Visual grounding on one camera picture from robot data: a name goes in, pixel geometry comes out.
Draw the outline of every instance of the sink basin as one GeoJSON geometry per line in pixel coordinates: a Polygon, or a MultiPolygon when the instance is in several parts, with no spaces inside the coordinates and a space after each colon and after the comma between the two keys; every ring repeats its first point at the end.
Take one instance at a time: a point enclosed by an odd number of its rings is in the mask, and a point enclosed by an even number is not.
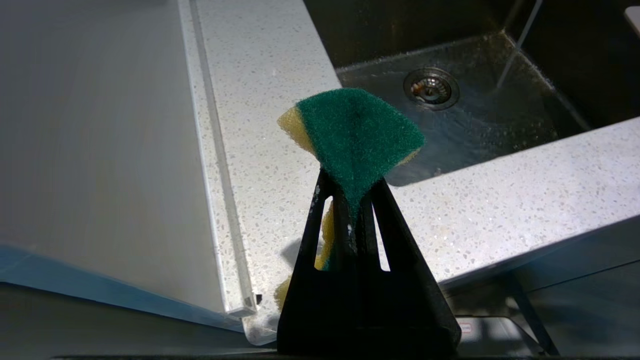
{"type": "Polygon", "coordinates": [[[497,88],[534,1],[305,1],[342,86],[394,105],[427,140],[387,175],[394,186],[640,115],[635,3],[544,2],[497,88]]]}

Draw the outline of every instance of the countertop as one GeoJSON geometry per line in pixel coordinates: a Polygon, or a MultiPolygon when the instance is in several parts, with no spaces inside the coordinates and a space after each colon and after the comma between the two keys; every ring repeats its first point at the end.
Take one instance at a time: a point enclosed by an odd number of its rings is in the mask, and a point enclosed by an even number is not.
{"type": "MultiPolygon", "coordinates": [[[[180,10],[225,309],[267,343],[319,170],[276,119],[340,83],[302,0],[180,10]]],[[[640,118],[392,193],[436,279],[450,279],[640,214],[640,118]]]]}

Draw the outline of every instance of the stainless steel sink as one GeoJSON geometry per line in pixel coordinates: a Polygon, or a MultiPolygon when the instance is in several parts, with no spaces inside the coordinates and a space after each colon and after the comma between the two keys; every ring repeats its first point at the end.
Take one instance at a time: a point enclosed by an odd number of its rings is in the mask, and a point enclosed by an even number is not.
{"type": "Polygon", "coordinates": [[[427,144],[403,186],[640,115],[638,1],[546,1],[504,84],[534,1],[306,0],[345,87],[400,109],[427,144]]]}

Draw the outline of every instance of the stainless steel surface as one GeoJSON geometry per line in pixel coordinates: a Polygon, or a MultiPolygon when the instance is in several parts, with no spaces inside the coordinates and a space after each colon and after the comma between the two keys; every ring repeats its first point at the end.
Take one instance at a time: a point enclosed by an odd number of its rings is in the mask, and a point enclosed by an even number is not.
{"type": "Polygon", "coordinates": [[[640,261],[528,294],[563,356],[640,355],[640,261]]]}
{"type": "Polygon", "coordinates": [[[387,175],[402,186],[559,138],[556,123],[575,122],[553,86],[519,54],[501,89],[497,76],[513,51],[504,33],[451,42],[337,69],[342,85],[364,88],[409,117],[427,142],[387,175]],[[403,81],[424,67],[448,72],[460,88],[450,108],[431,111],[407,98],[403,81]]]}
{"type": "Polygon", "coordinates": [[[513,320],[501,316],[456,316],[462,329],[458,355],[535,356],[540,345],[513,320]]]}
{"type": "Polygon", "coordinates": [[[500,74],[500,78],[498,79],[498,83],[495,87],[497,88],[502,87],[502,84],[504,83],[504,79],[507,77],[507,74],[509,74],[509,69],[513,64],[513,60],[516,58],[516,56],[518,56],[518,52],[522,48],[522,43],[524,43],[524,40],[527,38],[527,34],[531,29],[531,25],[533,25],[533,20],[536,19],[536,15],[540,10],[541,5],[542,5],[542,0],[536,0],[536,4],[533,6],[533,10],[531,10],[531,14],[527,19],[527,23],[525,24],[524,29],[522,30],[522,34],[520,34],[520,37],[518,38],[518,42],[516,43],[516,46],[513,49],[513,52],[511,53],[511,55],[509,55],[509,60],[507,60],[507,64],[505,64],[504,70],[502,71],[502,74],[500,74]]]}
{"type": "Polygon", "coordinates": [[[502,29],[513,0],[305,0],[343,67],[502,29]]]}
{"type": "Polygon", "coordinates": [[[411,71],[404,79],[403,88],[410,100],[429,110],[450,108],[460,98],[456,80],[435,67],[411,71]]]}
{"type": "Polygon", "coordinates": [[[640,40],[622,15],[635,2],[305,0],[342,85],[388,101],[425,134],[418,156],[387,176],[396,186],[640,115],[640,82],[631,80],[640,76],[640,40]],[[529,21],[524,52],[514,51],[533,10],[540,12],[529,21]],[[424,106],[447,97],[443,84],[432,82],[430,94],[420,94],[427,83],[417,84],[417,98],[403,89],[409,74],[428,67],[451,74],[460,88],[445,110],[424,106]],[[595,95],[602,74],[607,91],[595,95]]]}

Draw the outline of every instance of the yellow sponge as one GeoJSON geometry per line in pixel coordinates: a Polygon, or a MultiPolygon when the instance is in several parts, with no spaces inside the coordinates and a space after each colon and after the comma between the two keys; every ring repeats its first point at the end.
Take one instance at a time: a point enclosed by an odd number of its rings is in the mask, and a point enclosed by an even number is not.
{"type": "Polygon", "coordinates": [[[335,233],[333,232],[333,201],[331,201],[331,205],[329,205],[329,211],[327,211],[327,213],[324,215],[324,218],[322,219],[322,239],[324,240],[324,245],[322,246],[320,255],[316,256],[316,264],[314,266],[316,269],[322,270],[326,268],[327,262],[329,262],[329,257],[331,256],[334,237],[335,233]]]}
{"type": "Polygon", "coordinates": [[[291,275],[285,280],[282,284],[278,285],[276,288],[276,292],[273,294],[274,299],[276,299],[276,305],[278,306],[278,310],[282,311],[282,306],[284,306],[284,299],[287,298],[287,291],[289,291],[289,283],[291,282],[291,275]]]}
{"type": "Polygon", "coordinates": [[[307,129],[305,129],[305,125],[302,123],[302,114],[297,106],[287,110],[287,112],[278,119],[278,125],[298,146],[310,152],[311,155],[316,155],[314,146],[311,144],[311,139],[307,134],[307,129]]]}

